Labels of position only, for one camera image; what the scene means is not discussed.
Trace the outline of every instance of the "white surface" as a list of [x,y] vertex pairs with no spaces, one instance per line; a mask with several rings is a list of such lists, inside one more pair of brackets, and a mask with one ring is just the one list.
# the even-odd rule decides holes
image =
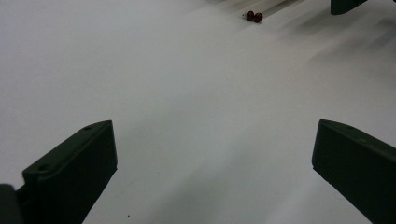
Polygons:
[[369,223],[313,170],[319,119],[396,146],[392,1],[0,0],[0,176],[114,121],[84,223]]

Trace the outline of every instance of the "white table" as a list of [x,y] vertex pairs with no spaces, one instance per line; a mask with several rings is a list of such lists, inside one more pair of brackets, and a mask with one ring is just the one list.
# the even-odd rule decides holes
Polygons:
[[0,179],[112,119],[84,223],[369,223],[312,170],[320,119],[396,146],[396,6],[0,0]]

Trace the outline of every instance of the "brown bead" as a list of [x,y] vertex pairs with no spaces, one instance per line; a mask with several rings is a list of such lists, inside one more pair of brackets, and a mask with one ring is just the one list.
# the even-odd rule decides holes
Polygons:
[[262,21],[262,14],[260,12],[256,13],[256,15],[254,15],[254,22],[259,23],[261,21]]
[[247,13],[247,20],[248,21],[253,21],[253,19],[254,19],[254,12],[253,11],[249,11]]

